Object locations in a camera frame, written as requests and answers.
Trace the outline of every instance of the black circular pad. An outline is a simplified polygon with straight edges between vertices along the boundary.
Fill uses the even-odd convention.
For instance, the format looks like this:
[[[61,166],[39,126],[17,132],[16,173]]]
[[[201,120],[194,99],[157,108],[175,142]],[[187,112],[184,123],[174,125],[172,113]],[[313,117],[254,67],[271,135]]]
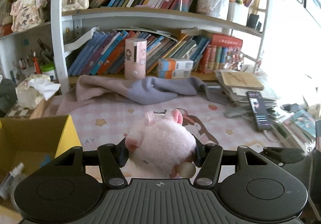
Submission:
[[[253,221],[280,221],[298,215],[307,201],[305,186],[283,170],[273,173],[261,167],[258,171],[236,172],[223,180],[218,190],[222,202]]]
[[[92,176],[29,176],[16,188],[14,200],[23,218],[39,223],[66,223],[95,207],[101,184]]]

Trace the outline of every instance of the wooden shelf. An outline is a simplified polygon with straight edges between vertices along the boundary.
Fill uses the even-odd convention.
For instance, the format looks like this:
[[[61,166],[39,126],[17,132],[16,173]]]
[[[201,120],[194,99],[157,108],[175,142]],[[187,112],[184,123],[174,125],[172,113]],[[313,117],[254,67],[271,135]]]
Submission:
[[[8,37],[13,36],[13,35],[18,35],[18,34],[21,34],[21,33],[25,33],[25,32],[28,32],[28,31],[30,31],[30,30],[32,30],[32,29],[36,29],[36,28],[39,28],[39,27],[42,27],[42,26],[47,26],[47,25],[50,25],[50,24],[51,24],[51,22],[45,22],[45,23],[42,23],[42,24],[40,24],[40,25],[38,25],[38,26],[35,26],[35,27],[30,28],[30,29],[28,29],[28,30],[25,30],[25,31],[23,31],[23,32],[15,32],[15,33],[11,33],[11,34],[6,35],[6,36],[2,36],[2,37],[0,37],[0,40],[3,40],[3,39],[5,39],[5,38],[8,38]]]
[[[78,20],[88,18],[104,18],[104,17],[153,17],[170,19],[177,21],[188,21],[195,23],[195,26],[206,25],[212,27],[222,27],[245,32],[251,35],[262,37],[262,33],[256,29],[247,26],[242,26],[230,21],[222,20],[215,17],[194,14],[189,12],[180,12],[168,9],[154,8],[135,8],[135,7],[103,7],[85,10],[77,10],[62,13],[62,21]]]
[[[103,76],[103,77],[109,77],[109,78],[116,78],[116,79],[125,79],[125,75],[124,74],[117,74],[117,75],[92,75],[92,76]],[[156,77],[156,74],[147,74],[146,76],[155,76]],[[211,82],[217,82],[216,80],[216,77],[215,77],[215,74],[200,74],[200,73],[197,73],[197,72],[192,72],[192,76],[195,76],[199,79],[201,79],[202,81],[211,81]],[[78,76],[70,76],[69,77],[69,83],[71,85],[74,85],[77,83],[77,80],[78,80]]]

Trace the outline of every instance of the cartoon girl print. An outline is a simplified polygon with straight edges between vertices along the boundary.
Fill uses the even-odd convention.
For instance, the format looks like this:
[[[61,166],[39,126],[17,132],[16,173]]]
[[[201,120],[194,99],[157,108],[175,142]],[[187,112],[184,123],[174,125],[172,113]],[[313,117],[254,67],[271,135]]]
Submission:
[[[198,117],[194,115],[189,115],[185,109],[182,109],[182,108],[176,108],[176,109],[178,109],[182,113],[182,116],[183,116],[182,125],[197,139],[199,139],[203,143],[205,137],[207,137],[213,143],[219,144],[217,139],[208,132],[208,130],[206,129],[206,127]]]

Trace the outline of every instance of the bookshelf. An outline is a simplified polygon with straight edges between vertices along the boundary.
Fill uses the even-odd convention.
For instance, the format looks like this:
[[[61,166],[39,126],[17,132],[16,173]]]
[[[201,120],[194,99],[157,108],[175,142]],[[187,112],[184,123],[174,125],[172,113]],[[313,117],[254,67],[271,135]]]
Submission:
[[[117,75],[90,75],[90,76],[103,76],[103,77],[108,77],[108,78],[116,78],[116,79],[125,79],[124,74],[117,74]],[[155,74],[147,74],[146,76],[156,76]],[[215,77],[215,74],[199,74],[197,72],[192,72],[191,76],[195,76],[202,81],[205,82],[217,82],[217,79]],[[77,83],[79,76],[70,76],[69,77],[69,83],[70,85],[74,85]]]
[[[104,7],[92,8],[85,10],[78,10],[72,12],[64,12],[62,14],[62,21],[69,20],[84,20],[92,18],[106,18],[106,17],[144,17],[144,18],[161,18],[163,20],[187,21],[195,23],[195,26],[213,26],[233,29],[245,32],[254,36],[262,37],[262,33],[256,29],[242,26],[230,21],[222,20],[215,17],[194,14],[189,12],[180,12],[168,9],[154,9],[154,8],[134,8],[134,7]]]
[[[61,91],[62,93],[68,92],[70,83],[77,81],[77,77],[68,77],[64,41],[66,42],[66,39],[72,35],[76,36],[88,31],[91,27],[99,25],[101,26],[101,30],[131,26],[149,29],[154,27],[154,29],[164,29],[165,31],[168,30],[171,32],[175,29],[191,29],[195,27],[222,33],[226,30],[238,30],[257,36],[261,39],[258,56],[257,58],[253,57],[251,59],[257,61],[264,45],[264,34],[266,30],[265,27],[267,26],[267,18],[269,16],[269,7],[272,6],[267,6],[265,25],[263,32],[261,33],[255,29],[235,24],[230,21],[167,9],[95,8],[62,13],[61,0],[51,0],[51,36]],[[202,80],[211,80],[213,78],[213,75],[194,75]]]

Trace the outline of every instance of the pink hair clip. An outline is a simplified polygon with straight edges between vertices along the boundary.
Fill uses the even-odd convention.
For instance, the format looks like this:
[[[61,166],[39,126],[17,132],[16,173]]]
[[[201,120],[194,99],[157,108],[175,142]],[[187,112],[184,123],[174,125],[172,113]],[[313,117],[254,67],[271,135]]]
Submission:
[[[153,111],[148,111],[145,113],[145,123],[147,126],[150,126],[154,123],[154,113]]]

